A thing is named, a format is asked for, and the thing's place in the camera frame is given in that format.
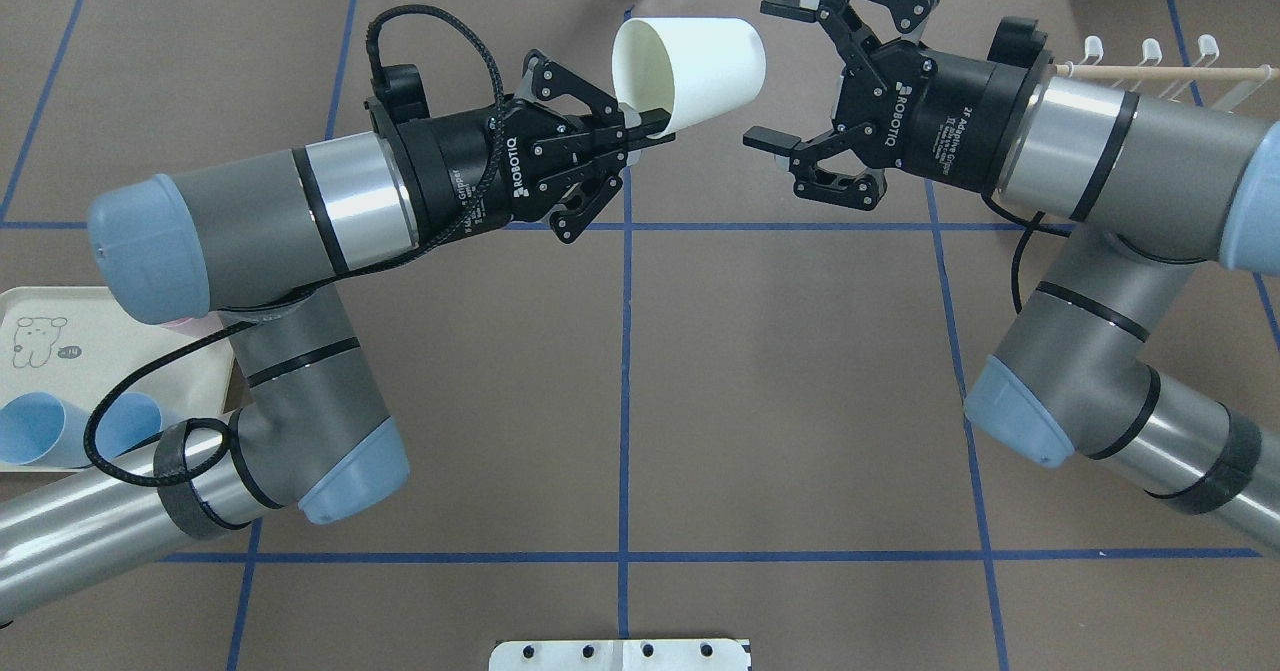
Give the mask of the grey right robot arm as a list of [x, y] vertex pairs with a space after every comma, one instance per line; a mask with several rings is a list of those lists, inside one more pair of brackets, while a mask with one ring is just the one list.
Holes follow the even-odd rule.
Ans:
[[982, 60], [922, 42], [941, 0], [764, 0], [842, 61], [829, 129], [754, 127], [797, 197], [872, 210], [884, 172], [1073, 223], [964, 414], [1047, 469], [1103, 464], [1162, 506], [1277, 553], [1277, 434], [1140, 361], [1199, 264], [1277, 274], [1277, 124], [1051, 70], [1036, 20]]

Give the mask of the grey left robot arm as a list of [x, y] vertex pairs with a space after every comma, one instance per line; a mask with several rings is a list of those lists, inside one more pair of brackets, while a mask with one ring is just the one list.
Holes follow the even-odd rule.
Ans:
[[433, 117], [417, 68], [370, 53], [372, 129], [102, 193], [88, 230], [111, 295], [150, 325], [215, 315], [251, 400], [164, 423], [122, 457], [3, 505], [3, 622], [228, 537], [274, 510], [348, 519], [410, 476], [401, 433], [338, 282], [544, 222], [575, 241], [639, 152], [673, 137], [659, 102], [622, 100], [527, 53], [520, 87]]

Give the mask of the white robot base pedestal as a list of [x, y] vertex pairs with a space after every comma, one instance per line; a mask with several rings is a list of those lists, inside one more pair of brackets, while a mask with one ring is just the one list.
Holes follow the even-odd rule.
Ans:
[[751, 670], [750, 642], [732, 638], [512, 640], [489, 670]]

